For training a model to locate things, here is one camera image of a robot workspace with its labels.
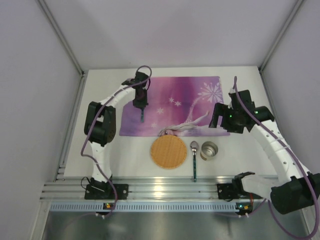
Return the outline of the fork with green handle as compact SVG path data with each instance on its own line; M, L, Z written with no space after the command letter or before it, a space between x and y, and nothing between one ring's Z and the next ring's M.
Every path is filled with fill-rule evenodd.
M140 122L141 122L141 123L144 123L144 121L145 121L145 120L144 120L144 119L145 119L145 118L144 118L144 110L145 110L144 108L141 108L141 114L140 114Z

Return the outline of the purple printed placemat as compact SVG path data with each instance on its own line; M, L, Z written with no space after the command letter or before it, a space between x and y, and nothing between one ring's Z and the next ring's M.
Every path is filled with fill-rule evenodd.
M216 103L223 103L218 76L153 77L147 91L148 106L141 111L129 101L122 111L120 136L218 137L222 127L209 128Z

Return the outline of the metal cup with wood band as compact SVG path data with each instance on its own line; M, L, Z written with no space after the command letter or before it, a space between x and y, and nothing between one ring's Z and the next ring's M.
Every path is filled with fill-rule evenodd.
M204 161L210 161L217 155L218 151L218 146L214 142L206 141L201 145L200 157Z

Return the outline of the spoon with green handle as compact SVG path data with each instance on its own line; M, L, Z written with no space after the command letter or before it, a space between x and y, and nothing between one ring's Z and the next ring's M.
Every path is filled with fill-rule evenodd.
M190 143L190 148L192 151L192 157L193 157L193 182L196 183L197 182L197 160L196 160L196 156L197 156L197 151L199 149L199 145L196 141L192 141Z

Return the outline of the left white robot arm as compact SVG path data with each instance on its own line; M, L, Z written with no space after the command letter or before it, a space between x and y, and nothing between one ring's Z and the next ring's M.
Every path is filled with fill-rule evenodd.
M102 192L116 188L112 183L110 161L105 152L108 143L116 135L116 105L125 98L140 110L140 122L144 122L144 110L149 105L148 90L152 73L146 74L137 70L134 78L121 83L120 87L107 98L89 103L84 124L86 139L80 151L82 157L93 160L93 172L89 184Z

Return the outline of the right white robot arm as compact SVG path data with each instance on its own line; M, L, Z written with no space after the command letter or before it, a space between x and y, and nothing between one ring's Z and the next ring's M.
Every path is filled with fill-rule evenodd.
M272 181L252 171L232 179L240 196L255 194L269 200L282 215L313 206L320 196L320 175L311 173L299 160L279 132L275 118L266 106L256 106L249 90L229 94L229 105L216 103L210 128L222 127L229 133L247 130L259 143L277 173Z

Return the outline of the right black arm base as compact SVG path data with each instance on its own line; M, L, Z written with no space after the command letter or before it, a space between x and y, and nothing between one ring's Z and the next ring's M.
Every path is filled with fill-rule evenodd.
M217 194L219 200L230 202L232 200L250 200L249 193L238 193L232 183L217 183Z

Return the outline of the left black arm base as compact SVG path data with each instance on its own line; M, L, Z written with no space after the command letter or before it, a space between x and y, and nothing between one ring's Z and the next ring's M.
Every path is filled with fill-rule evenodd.
M115 191L118 200L126 200L129 194L128 184L115 184ZM115 200L116 194L110 184L86 186L84 199L85 200Z

